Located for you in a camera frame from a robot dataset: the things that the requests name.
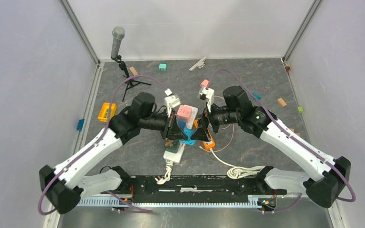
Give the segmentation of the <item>pink cube socket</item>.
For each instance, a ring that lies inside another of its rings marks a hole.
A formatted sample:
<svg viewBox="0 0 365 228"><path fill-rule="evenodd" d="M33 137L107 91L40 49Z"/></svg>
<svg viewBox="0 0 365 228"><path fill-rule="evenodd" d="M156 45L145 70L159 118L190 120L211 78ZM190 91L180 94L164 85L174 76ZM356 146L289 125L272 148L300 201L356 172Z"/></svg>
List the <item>pink cube socket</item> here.
<svg viewBox="0 0 365 228"><path fill-rule="evenodd" d="M192 107L188 105L180 105L177 111L177 120L185 123L189 122L192 117Z"/></svg>

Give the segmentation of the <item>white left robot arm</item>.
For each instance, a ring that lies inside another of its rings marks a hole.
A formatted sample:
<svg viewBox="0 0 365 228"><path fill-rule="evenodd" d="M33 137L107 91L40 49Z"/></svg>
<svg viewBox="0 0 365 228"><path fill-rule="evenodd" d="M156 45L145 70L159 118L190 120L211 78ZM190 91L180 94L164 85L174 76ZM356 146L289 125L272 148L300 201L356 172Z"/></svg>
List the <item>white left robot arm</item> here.
<svg viewBox="0 0 365 228"><path fill-rule="evenodd" d="M130 180L120 176L115 170L88 176L87 173L107 155L121 148L132 138L139 135L141 129L159 131L167 140L186 140L188 137L178 125L174 108L181 101L177 95L169 94L164 99L165 110L156 111L152 94L141 92L131 104L114 115L99 134L80 151L55 167L48 165L39 170L42 195L38 201L38 211L42 215L41 205L47 198L53 205L51 212L59 214L70 212L82 200L106 190L126 193L130 189Z"/></svg>

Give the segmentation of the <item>light blue adapter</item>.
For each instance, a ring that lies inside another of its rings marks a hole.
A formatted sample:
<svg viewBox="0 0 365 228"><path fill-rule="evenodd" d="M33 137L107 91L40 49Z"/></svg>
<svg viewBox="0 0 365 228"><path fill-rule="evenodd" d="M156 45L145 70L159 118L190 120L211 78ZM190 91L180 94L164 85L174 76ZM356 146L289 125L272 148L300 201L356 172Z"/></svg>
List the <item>light blue adapter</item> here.
<svg viewBox="0 0 365 228"><path fill-rule="evenodd" d="M191 136L194 134L195 130L185 128L184 133L188 137L187 140L180 140L181 143L184 143L186 145L194 145L196 143L195 140L191 139Z"/></svg>

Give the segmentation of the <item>blue cube socket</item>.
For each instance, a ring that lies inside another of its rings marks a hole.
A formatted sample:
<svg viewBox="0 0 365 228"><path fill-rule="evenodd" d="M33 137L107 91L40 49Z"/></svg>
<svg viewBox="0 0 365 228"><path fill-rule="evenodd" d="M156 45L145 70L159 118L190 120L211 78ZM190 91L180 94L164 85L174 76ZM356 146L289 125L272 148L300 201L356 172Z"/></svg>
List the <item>blue cube socket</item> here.
<svg viewBox="0 0 365 228"><path fill-rule="evenodd" d="M178 123L178 125L179 125L182 129L184 129L184 128L186 127L186 122L184 122L184 121L177 121L177 123Z"/></svg>

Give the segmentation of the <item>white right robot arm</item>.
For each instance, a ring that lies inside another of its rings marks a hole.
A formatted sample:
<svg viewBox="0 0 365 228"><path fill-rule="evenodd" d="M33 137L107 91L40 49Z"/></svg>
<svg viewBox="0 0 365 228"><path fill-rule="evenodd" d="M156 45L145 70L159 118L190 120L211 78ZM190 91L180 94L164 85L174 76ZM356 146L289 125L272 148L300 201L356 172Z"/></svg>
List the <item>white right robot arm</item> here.
<svg viewBox="0 0 365 228"><path fill-rule="evenodd" d="M209 127L217 133L222 125L237 124L244 132L279 149L303 169L300 172L264 167L255 181L258 192L267 194L282 189L306 194L315 204L329 208L340 199L342 190L350 186L351 162L347 158L334 158L309 144L267 108L253 105L241 86L230 86L223 91L224 106L214 104L214 90L210 88L202 87L198 97L206 102L206 107L191 136L193 140L209 142Z"/></svg>

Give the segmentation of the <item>dark green socket cube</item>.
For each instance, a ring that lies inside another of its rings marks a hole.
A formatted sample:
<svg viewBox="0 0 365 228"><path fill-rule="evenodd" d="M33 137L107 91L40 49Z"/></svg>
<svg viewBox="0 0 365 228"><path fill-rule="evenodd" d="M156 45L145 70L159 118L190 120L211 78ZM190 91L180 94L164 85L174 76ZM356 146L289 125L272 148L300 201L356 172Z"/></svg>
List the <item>dark green socket cube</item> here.
<svg viewBox="0 0 365 228"><path fill-rule="evenodd" d="M166 150L177 150L180 145L179 140L167 140L165 142L165 149Z"/></svg>

